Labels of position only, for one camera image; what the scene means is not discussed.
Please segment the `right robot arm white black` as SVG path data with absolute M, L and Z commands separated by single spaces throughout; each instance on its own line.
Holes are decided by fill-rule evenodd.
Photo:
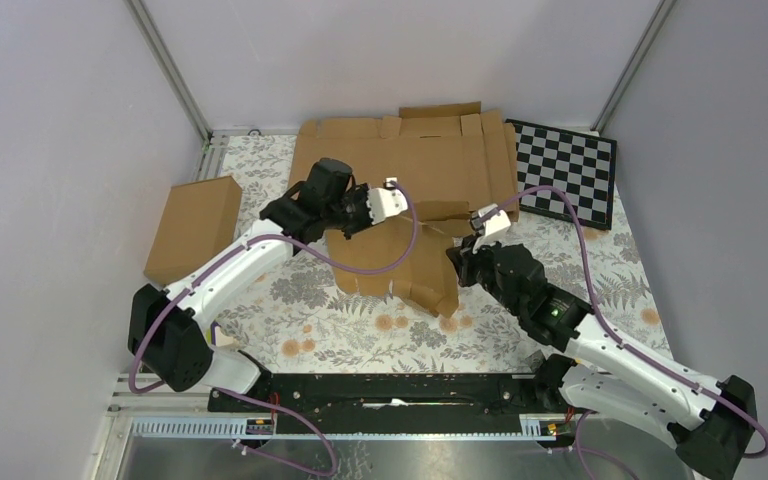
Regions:
M 551 284 L 526 247 L 476 241 L 446 252 L 459 285 L 481 286 L 531 339 L 556 349 L 551 365 L 565 365 L 535 382 L 539 407 L 596 411 L 661 440 L 708 479 L 735 476 L 757 429 L 751 384 L 736 375 L 718 380 L 621 339 L 589 303 Z

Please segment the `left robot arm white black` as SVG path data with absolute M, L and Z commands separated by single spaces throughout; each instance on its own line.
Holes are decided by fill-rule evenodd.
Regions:
M 164 288 L 147 284 L 134 294 L 132 368 L 148 367 L 175 392 L 204 385 L 232 391 L 245 410 L 264 407 L 271 387 L 260 367 L 235 347 L 213 344 L 213 321 L 258 277 L 326 231 L 352 236 L 381 222 L 381 201 L 389 194 L 356 182 L 338 160 L 317 161 L 305 180 L 269 202 L 245 233 L 205 265 Z

